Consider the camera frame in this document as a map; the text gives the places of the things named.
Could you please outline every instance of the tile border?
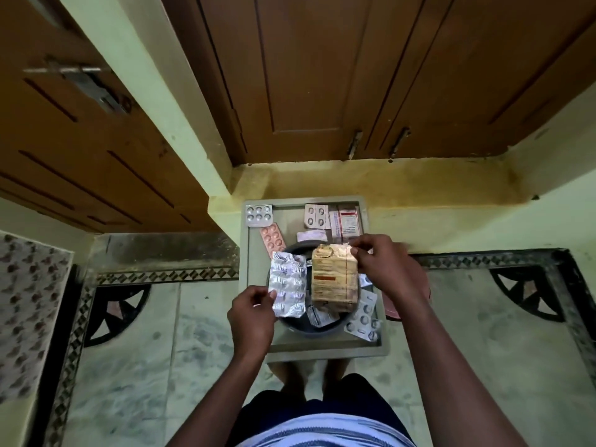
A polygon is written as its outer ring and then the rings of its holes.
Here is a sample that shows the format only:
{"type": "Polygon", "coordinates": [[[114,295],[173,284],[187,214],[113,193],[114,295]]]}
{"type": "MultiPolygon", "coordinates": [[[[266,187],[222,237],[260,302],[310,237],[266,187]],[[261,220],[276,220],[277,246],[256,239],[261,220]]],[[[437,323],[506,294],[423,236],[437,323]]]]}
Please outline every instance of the tile border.
{"type": "MultiPolygon", "coordinates": [[[[596,387],[596,348],[577,311],[573,299],[557,268],[553,253],[557,250],[484,251],[439,255],[413,255],[427,270],[491,269],[513,266],[540,265],[557,294],[566,317],[567,326],[596,387]]],[[[83,349],[83,339],[93,297],[97,287],[166,282],[201,282],[236,280],[239,270],[234,266],[192,269],[139,270],[135,272],[92,273],[85,278],[79,306],[71,329],[69,345],[64,358],[58,390],[49,423],[45,431],[44,447],[60,447],[64,437],[71,398],[75,388],[76,372],[83,349]]]]}

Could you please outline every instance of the black bowl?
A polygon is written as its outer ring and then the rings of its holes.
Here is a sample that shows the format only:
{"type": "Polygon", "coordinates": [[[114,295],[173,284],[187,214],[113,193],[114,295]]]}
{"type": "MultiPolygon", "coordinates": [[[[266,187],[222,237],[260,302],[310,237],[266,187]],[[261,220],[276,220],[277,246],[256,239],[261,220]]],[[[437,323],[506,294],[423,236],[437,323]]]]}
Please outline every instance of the black bowl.
{"type": "MultiPolygon", "coordinates": [[[[328,242],[321,240],[299,241],[298,243],[295,243],[292,246],[288,246],[284,250],[284,252],[292,253],[294,255],[303,255],[307,259],[310,259],[312,256],[312,252],[320,244],[328,244],[328,242]]],[[[308,267],[307,270],[308,293],[311,294],[312,267],[308,267]]],[[[269,274],[267,274],[267,285],[269,285],[269,274]]],[[[280,322],[285,324],[285,326],[287,326],[290,330],[299,332],[306,337],[323,337],[327,334],[330,334],[331,332],[341,329],[347,323],[347,319],[349,316],[349,312],[340,312],[339,320],[334,321],[333,323],[329,323],[328,325],[323,326],[321,328],[317,328],[311,325],[306,314],[302,315],[300,318],[281,317],[279,318],[279,320],[280,322]]]]}

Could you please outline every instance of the door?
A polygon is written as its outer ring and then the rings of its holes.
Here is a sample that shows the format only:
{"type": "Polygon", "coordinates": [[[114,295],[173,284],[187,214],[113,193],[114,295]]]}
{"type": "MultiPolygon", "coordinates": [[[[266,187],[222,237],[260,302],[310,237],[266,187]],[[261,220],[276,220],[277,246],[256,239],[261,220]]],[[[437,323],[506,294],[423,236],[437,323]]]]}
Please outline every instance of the door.
{"type": "Polygon", "coordinates": [[[93,75],[128,113],[106,112],[51,57],[104,65],[57,0],[0,1],[0,196],[91,232],[217,231],[208,197],[111,72],[93,75]]]}
{"type": "Polygon", "coordinates": [[[595,20],[596,0],[453,0],[425,55],[407,48],[356,157],[502,154],[596,79],[595,20]]]}
{"type": "MultiPolygon", "coordinates": [[[[258,163],[345,159],[375,124],[423,0],[163,1],[191,65],[204,22],[240,160],[258,163]]],[[[208,60],[193,65],[199,81],[208,60]]]]}

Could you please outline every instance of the forearm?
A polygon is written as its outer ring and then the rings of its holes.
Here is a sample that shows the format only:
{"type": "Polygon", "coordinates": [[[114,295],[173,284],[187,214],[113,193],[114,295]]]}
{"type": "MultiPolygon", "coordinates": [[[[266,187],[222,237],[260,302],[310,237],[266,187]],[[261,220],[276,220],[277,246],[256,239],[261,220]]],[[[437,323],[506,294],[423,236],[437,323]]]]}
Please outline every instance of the forearm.
{"type": "Polygon", "coordinates": [[[403,317],[433,444],[525,446],[428,302],[418,295],[394,301],[403,317]]]}
{"type": "Polygon", "coordinates": [[[263,358],[234,357],[168,447],[221,447],[229,436],[263,358]]]}

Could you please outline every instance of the pink blister pack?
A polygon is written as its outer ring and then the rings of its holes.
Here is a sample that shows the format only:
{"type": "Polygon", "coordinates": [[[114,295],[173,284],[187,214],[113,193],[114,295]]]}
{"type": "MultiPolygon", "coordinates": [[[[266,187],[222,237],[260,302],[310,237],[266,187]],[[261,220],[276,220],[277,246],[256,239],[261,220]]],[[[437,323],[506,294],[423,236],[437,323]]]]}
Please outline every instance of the pink blister pack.
{"type": "Polygon", "coordinates": [[[284,241],[284,237],[281,236],[281,231],[277,223],[273,223],[267,228],[260,228],[259,232],[270,259],[273,258],[274,252],[286,249],[286,242],[284,241]]]}

